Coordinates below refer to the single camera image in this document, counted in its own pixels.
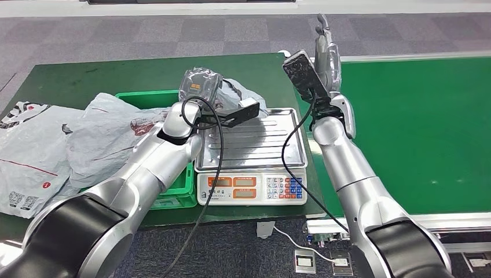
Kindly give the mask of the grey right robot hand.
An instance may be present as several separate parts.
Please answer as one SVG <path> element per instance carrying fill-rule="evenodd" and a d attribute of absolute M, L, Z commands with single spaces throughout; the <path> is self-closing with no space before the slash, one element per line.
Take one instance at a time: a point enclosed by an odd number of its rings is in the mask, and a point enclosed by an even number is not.
<path fill-rule="evenodd" d="M 317 20 L 320 25 L 315 27 L 318 34 L 314 58 L 315 71 L 328 92 L 339 92 L 342 78 L 338 46 L 332 38 L 326 15 L 319 13 Z"/>

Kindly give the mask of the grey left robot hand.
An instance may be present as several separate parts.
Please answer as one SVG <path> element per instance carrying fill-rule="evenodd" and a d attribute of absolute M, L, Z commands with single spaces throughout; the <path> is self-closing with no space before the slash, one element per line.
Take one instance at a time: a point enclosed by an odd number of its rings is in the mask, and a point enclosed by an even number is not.
<path fill-rule="evenodd" d="M 222 87 L 222 80 L 223 75 L 208 68 L 195 67 L 186 70 L 178 89 L 178 99 L 184 101 L 198 96 L 212 104 L 216 101 L 218 89 Z"/>

